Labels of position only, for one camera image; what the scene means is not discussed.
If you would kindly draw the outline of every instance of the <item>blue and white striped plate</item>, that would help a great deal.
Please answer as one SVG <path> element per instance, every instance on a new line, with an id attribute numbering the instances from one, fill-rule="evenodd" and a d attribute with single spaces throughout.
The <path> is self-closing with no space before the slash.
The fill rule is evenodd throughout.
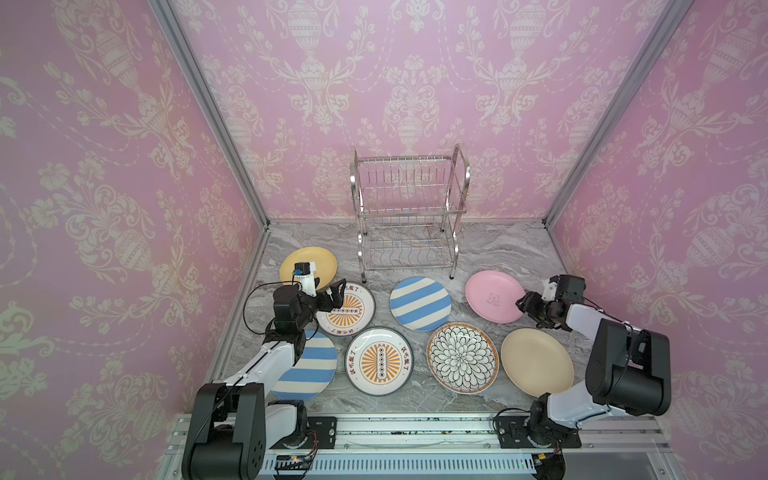
<path id="1" fill-rule="evenodd" d="M 428 332 L 448 320 L 451 297 L 431 278 L 414 276 L 398 283 L 389 295 L 389 308 L 403 326 Z"/>
<path id="2" fill-rule="evenodd" d="M 272 393 L 282 400 L 308 400 L 322 392 L 336 373 L 339 358 L 330 338 L 314 330 L 304 331 L 307 341 L 304 353 L 292 369 L 285 372 L 272 388 Z"/>

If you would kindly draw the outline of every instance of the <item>pink plate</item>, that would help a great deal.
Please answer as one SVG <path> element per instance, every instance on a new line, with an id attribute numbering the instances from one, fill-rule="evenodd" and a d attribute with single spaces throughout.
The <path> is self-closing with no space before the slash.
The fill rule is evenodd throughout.
<path id="1" fill-rule="evenodd" d="M 525 295 L 520 283 L 496 270 L 477 272 L 467 282 L 467 302 L 486 320 L 495 323 L 514 322 L 523 312 L 515 305 Z"/>

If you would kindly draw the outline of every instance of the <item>metal wire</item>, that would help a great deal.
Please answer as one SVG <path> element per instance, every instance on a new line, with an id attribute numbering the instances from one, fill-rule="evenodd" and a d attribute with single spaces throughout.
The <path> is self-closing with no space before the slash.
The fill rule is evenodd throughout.
<path id="1" fill-rule="evenodd" d="M 353 153 L 350 175 L 363 279 L 365 270 L 455 269 L 456 233 L 469 182 L 459 146 L 452 157 L 358 158 Z"/>

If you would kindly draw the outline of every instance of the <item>orange sunburst design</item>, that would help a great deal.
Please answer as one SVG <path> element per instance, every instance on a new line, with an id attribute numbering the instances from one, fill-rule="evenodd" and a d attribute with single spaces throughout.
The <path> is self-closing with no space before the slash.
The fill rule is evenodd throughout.
<path id="1" fill-rule="evenodd" d="M 402 368 L 400 351 L 391 343 L 374 343 L 360 358 L 360 370 L 369 382 L 383 385 L 394 380 Z"/>
<path id="2" fill-rule="evenodd" d="M 358 323 L 366 309 L 362 300 L 356 295 L 347 293 L 344 296 L 344 305 L 328 314 L 328 321 L 333 325 L 346 328 Z"/>

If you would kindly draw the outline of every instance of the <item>white plate with orange sunburst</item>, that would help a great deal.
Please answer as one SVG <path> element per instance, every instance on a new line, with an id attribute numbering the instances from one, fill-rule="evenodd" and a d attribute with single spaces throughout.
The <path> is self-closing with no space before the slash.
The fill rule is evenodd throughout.
<path id="1" fill-rule="evenodd" d="M 360 333 L 346 351 L 346 374 L 363 393 L 384 396 L 408 381 L 413 351 L 395 330 L 372 328 Z"/>
<path id="2" fill-rule="evenodd" d="M 343 306 L 330 312 L 318 312 L 317 322 L 325 333 L 352 336 L 368 326 L 375 311 L 376 302 L 368 289 L 357 283 L 347 283 Z"/>

